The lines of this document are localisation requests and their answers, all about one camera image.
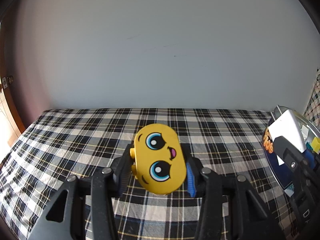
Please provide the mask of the yellow cube block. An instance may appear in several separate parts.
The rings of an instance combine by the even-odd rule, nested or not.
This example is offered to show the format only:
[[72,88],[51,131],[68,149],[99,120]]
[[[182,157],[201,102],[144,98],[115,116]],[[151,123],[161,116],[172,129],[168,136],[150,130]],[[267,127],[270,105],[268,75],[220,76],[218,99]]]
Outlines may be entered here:
[[312,147],[314,152],[319,154],[319,151],[320,151],[320,138],[314,137],[312,142],[311,142],[311,147]]

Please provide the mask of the yellow cartoon face toy block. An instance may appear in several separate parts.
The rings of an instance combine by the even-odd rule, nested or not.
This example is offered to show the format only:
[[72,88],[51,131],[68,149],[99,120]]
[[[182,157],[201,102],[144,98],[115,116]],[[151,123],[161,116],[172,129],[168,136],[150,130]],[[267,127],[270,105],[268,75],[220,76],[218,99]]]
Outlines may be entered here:
[[187,167],[176,132],[164,124],[149,124],[136,134],[130,148],[131,171],[147,191],[167,195],[185,181]]

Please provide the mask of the white power adapter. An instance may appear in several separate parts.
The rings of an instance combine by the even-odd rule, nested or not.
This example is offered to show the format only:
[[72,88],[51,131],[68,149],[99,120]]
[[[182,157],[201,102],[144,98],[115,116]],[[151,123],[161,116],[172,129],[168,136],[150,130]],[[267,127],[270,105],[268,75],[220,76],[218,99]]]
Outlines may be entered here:
[[287,109],[284,111],[280,117],[268,126],[268,131],[273,142],[275,142],[275,139],[278,137],[284,137],[295,146],[300,153],[306,150],[306,144],[293,110]]

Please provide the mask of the plaid cloth covered furniture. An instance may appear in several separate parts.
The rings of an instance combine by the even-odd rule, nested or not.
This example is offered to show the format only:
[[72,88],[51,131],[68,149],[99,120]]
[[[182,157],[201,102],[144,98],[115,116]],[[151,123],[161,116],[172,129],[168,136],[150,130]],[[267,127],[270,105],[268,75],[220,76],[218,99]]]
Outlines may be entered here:
[[311,94],[308,99],[304,116],[319,129],[320,123],[320,70],[317,70],[312,85]]

